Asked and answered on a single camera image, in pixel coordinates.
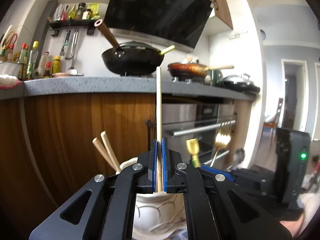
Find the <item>upper cabinet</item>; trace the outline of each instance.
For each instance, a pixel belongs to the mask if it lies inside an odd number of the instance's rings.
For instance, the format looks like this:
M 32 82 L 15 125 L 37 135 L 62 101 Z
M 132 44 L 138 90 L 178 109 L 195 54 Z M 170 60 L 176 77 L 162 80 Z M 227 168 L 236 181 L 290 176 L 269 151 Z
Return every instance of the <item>upper cabinet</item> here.
M 210 0 L 214 4 L 214 13 L 208 19 L 204 33 L 214 35 L 233 30 L 227 0 Z

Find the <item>triangular cutout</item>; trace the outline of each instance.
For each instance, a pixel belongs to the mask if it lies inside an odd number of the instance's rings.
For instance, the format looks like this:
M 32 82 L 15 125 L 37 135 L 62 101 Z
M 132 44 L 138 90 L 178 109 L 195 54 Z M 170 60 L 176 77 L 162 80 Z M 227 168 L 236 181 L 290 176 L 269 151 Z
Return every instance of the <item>triangular cutout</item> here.
M 84 209 L 91 196 L 91 191 L 87 190 L 78 199 L 68 206 L 60 215 L 60 217 L 74 225 L 80 222 Z
M 250 222 L 252 219 L 259 217 L 259 213 L 244 202 L 236 192 L 229 190 L 228 194 L 241 223 L 245 224 Z

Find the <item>silver screw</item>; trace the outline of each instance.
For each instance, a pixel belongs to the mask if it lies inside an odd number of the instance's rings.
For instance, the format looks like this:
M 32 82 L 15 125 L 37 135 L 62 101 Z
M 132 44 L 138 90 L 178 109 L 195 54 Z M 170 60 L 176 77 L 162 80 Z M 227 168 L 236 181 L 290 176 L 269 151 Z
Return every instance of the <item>silver screw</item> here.
M 102 174 L 98 174 L 94 177 L 94 180 L 96 182 L 100 182 L 100 181 L 103 181 L 104 180 L 104 176 Z
M 224 181 L 226 179 L 226 177 L 223 174 L 217 174 L 215 178 L 217 181 Z
M 184 170 L 184 169 L 187 168 L 187 165 L 186 165 L 185 163 L 178 163 L 178 164 L 177 164 L 177 168 L 178 168 L 179 170 Z
M 135 163 L 132 168 L 135 170 L 135 171 L 138 171 L 138 170 L 141 170 L 143 167 L 143 165 L 141 163 Z

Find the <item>door frame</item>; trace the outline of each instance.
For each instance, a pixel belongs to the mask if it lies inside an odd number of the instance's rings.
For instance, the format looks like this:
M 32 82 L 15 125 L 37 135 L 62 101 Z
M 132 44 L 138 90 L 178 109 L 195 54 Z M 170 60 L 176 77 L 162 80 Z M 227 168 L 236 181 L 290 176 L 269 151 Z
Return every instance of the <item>door frame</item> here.
M 301 117 L 302 131 L 306 130 L 307 118 L 308 118 L 308 109 L 309 109 L 309 76 L 308 76 L 308 64 L 306 60 L 295 60 L 295 59 L 281 59 L 281 68 L 282 68 L 282 98 L 285 101 L 285 73 L 284 73 L 284 64 L 290 63 L 298 66 L 302 66 L 304 69 L 305 77 L 305 90 L 304 90 L 304 99 L 303 99 L 303 111 Z M 279 118 L 279 127 L 282 127 L 284 115 L 284 103 L 282 104 L 280 118 Z
M 316 69 L 316 89 L 317 89 L 317 100 L 316 100 L 316 116 L 315 116 L 315 124 L 313 126 L 311 141 L 313 140 L 313 137 L 315 136 L 316 132 L 316 125 L 318 120 L 318 104 L 319 104 L 319 81 L 318 81 L 318 67 L 320 68 L 320 63 L 315 62 L 315 69 Z

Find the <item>wooden wok handle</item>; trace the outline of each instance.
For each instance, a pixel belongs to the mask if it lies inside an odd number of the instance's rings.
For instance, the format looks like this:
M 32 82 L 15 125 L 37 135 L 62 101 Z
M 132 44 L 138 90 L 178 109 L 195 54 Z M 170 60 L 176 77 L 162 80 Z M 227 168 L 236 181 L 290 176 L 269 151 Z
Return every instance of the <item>wooden wok handle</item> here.
M 115 48 L 119 48 L 120 45 L 116 38 L 113 36 L 108 26 L 103 22 L 102 19 L 97 20 L 94 26 L 102 33 L 103 36 L 110 42 L 110 44 Z
M 234 65 L 225 65 L 225 66 L 209 66 L 209 67 L 205 67 L 204 71 L 208 71 L 208 70 L 218 70 L 218 69 L 232 69 L 235 68 Z

